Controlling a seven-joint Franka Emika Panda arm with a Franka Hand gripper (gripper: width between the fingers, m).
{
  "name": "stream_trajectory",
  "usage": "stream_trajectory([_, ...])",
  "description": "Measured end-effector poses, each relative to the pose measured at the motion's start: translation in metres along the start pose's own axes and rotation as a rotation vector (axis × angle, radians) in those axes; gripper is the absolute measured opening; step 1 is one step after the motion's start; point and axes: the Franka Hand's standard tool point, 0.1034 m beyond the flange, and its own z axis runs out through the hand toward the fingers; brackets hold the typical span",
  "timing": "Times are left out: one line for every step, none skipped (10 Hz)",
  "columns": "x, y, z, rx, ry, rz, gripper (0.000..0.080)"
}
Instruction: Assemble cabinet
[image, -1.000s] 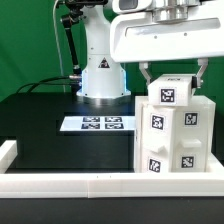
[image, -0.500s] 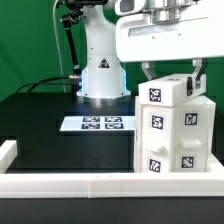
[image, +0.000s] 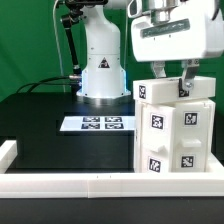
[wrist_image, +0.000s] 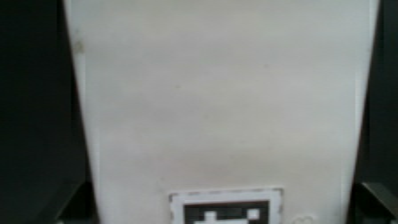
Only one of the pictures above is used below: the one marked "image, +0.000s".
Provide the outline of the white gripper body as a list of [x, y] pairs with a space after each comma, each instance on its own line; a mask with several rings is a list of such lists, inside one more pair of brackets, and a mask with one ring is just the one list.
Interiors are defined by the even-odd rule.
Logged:
[[220, 57], [220, 0], [131, 0], [133, 53], [139, 62]]

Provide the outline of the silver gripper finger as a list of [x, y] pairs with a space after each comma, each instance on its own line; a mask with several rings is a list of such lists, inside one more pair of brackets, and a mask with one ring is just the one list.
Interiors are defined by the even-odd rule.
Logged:
[[199, 60], [187, 59], [182, 62], [182, 76], [178, 82], [179, 97], [187, 97], [194, 87], [194, 78], [198, 74]]
[[166, 77], [164, 61], [153, 61], [150, 66], [155, 78]]

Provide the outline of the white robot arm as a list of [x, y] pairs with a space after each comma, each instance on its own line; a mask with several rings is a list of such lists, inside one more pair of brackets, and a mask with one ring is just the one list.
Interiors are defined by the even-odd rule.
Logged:
[[104, 10], [125, 8], [131, 23], [134, 57], [149, 62], [157, 78], [166, 76], [165, 63], [183, 65], [179, 91], [194, 86], [198, 61], [224, 53], [224, 18], [220, 0], [107, 0], [86, 3], [83, 22], [87, 38], [87, 65], [78, 96], [93, 103], [111, 103], [130, 96], [126, 72], [120, 65], [120, 31]]

